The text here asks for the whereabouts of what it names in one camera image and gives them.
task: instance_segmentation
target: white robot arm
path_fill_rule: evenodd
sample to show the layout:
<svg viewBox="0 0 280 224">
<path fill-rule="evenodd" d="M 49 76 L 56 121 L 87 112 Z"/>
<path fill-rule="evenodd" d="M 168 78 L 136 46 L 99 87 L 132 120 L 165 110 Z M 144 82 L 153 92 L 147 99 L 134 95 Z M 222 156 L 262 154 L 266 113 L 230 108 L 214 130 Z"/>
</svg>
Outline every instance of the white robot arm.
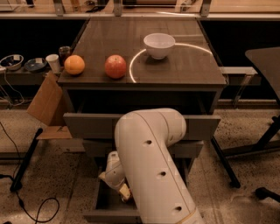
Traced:
<svg viewBox="0 0 280 224">
<path fill-rule="evenodd" d="M 184 117 L 170 108 L 130 112 L 115 127 L 118 157 L 143 223 L 204 223 L 167 150 L 185 133 Z"/>
<path fill-rule="evenodd" d="M 109 187 L 116 190 L 121 195 L 123 202 L 132 197 L 131 191 L 125 183 L 123 167 L 117 151 L 111 151 L 108 154 L 106 171 L 103 171 L 99 178 Z"/>
</svg>

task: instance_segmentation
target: dark wooden tabletop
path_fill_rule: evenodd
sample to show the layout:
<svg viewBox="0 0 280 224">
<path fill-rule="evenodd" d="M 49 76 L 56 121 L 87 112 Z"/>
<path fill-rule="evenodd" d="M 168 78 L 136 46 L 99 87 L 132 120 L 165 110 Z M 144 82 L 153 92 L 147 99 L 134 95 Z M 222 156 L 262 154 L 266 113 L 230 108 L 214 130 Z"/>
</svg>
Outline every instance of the dark wooden tabletop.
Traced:
<svg viewBox="0 0 280 224">
<path fill-rule="evenodd" d="M 172 52 L 164 59 L 153 59 L 144 50 L 144 37 L 163 32 L 176 39 Z M 63 71 L 59 84 L 123 85 L 183 84 L 225 86 L 214 56 L 193 18 L 187 17 L 92 17 L 73 54 L 80 55 L 86 68 L 78 77 Z M 127 62 L 127 73 L 120 80 L 104 71 L 108 56 L 119 54 Z"/>
</svg>

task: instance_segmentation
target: black cable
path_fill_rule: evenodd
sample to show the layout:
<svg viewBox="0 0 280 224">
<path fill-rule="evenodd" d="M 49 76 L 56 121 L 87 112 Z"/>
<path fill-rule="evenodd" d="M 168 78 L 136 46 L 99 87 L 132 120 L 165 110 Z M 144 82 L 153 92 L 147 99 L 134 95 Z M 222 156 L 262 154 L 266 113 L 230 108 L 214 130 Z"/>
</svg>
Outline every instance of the black cable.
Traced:
<svg viewBox="0 0 280 224">
<path fill-rule="evenodd" d="M 36 218 L 34 219 L 34 218 L 27 212 L 27 210 L 25 209 L 25 203 L 24 203 L 24 201 L 19 197 L 18 192 L 16 192 L 16 194 L 17 194 L 17 197 L 18 197 L 18 203 L 19 203 L 19 205 L 24 209 L 24 212 L 29 216 L 29 218 L 31 218 L 33 221 L 35 221 L 35 224 L 37 224 L 37 223 L 47 223 L 47 222 L 53 220 L 53 218 L 56 216 L 56 214 L 57 214 L 58 211 L 60 210 L 60 202 L 59 202 L 56 198 L 48 198 L 48 199 L 45 199 L 45 200 L 41 203 L 41 205 L 40 205 L 40 207 L 39 207 L 39 209 L 38 209 Z M 54 215 L 53 215 L 50 219 L 48 219 L 48 220 L 39 220 L 40 211 L 41 211 L 43 205 L 44 205 L 48 200 L 54 200 L 54 201 L 56 201 L 58 207 L 57 207 L 57 209 L 56 209 Z"/>
<path fill-rule="evenodd" d="M 18 167 L 20 166 L 20 159 L 21 159 L 21 157 L 20 157 L 20 155 L 19 155 L 19 151 L 18 151 L 18 147 L 17 147 L 16 143 L 15 143 L 15 142 L 11 139 L 11 137 L 8 135 L 6 129 L 4 128 L 4 126 L 2 125 L 1 122 L 0 122 L 0 125 L 1 125 L 1 127 L 2 127 L 2 129 L 3 129 L 3 132 L 4 132 L 5 135 L 10 139 L 10 141 L 14 144 L 14 146 L 15 146 L 15 148 L 16 148 L 16 151 L 17 151 L 18 164 L 17 164 L 17 167 L 16 167 L 15 171 L 14 171 L 13 174 L 12 174 L 12 177 L 15 178 L 16 170 L 17 170 Z"/>
<path fill-rule="evenodd" d="M 20 161 L 21 157 L 20 157 L 20 155 L 19 155 L 19 151 L 18 151 L 18 147 L 17 147 L 16 143 L 15 143 L 15 142 L 11 139 L 11 137 L 8 135 L 8 133 L 6 132 L 4 126 L 2 125 L 1 122 L 0 122 L 0 125 L 2 126 L 3 132 L 6 134 L 6 136 L 13 142 L 13 144 L 14 144 L 16 150 L 17 150 L 18 160 Z M 16 173 L 16 170 L 18 169 L 19 166 L 20 166 L 20 162 L 18 163 L 18 165 L 17 165 L 15 171 L 13 172 L 13 176 L 11 176 L 11 175 L 0 174 L 0 179 L 9 178 L 11 181 L 14 181 L 15 173 Z M 57 214 L 58 211 L 60 210 L 60 202 L 59 202 L 56 198 L 48 198 L 48 199 L 45 199 L 45 200 L 41 203 L 41 205 L 40 205 L 40 207 L 39 207 L 39 209 L 38 209 L 38 211 L 37 211 L 36 219 L 34 219 L 32 216 L 30 216 L 30 214 L 29 214 L 29 213 L 27 212 L 27 210 L 25 209 L 25 203 L 24 203 L 24 201 L 19 197 L 18 191 L 16 191 L 16 194 L 17 194 L 17 198 L 18 198 L 18 203 L 19 203 L 19 205 L 24 209 L 24 212 L 29 216 L 29 218 L 31 218 L 33 221 L 35 221 L 35 224 L 37 224 L 37 223 L 47 223 L 47 222 L 53 220 L 53 218 L 56 216 L 56 214 Z M 57 209 L 56 209 L 54 215 L 53 215 L 50 219 L 48 219 L 48 220 L 39 220 L 40 211 L 41 211 L 43 205 L 44 205 L 48 200 L 54 200 L 54 201 L 56 201 L 58 207 L 57 207 Z"/>
</svg>

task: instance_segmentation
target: cardboard box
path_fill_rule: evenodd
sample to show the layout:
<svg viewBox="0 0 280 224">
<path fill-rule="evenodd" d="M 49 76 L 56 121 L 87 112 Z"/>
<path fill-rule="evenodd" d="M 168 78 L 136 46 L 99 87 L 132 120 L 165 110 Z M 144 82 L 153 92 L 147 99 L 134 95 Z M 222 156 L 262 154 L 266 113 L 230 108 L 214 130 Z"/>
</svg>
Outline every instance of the cardboard box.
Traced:
<svg viewBox="0 0 280 224">
<path fill-rule="evenodd" d="M 67 107 L 57 79 L 49 72 L 27 109 L 28 114 L 47 126 L 65 126 L 63 114 Z"/>
<path fill-rule="evenodd" d="M 84 151 L 82 139 L 73 138 L 64 122 L 67 105 L 57 80 L 51 71 L 47 74 L 27 113 L 46 125 L 37 139 L 56 139 L 62 150 Z"/>
</svg>

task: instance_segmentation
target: apple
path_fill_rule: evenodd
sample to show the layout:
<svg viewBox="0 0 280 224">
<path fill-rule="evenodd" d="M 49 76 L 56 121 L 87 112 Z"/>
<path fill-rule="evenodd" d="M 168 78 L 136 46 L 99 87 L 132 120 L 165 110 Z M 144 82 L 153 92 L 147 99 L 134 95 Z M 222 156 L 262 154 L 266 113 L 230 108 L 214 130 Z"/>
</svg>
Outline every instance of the apple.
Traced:
<svg viewBox="0 0 280 224">
<path fill-rule="evenodd" d="M 105 73 L 112 79 L 120 79 L 126 73 L 126 61 L 117 54 L 109 56 L 105 61 Z"/>
</svg>

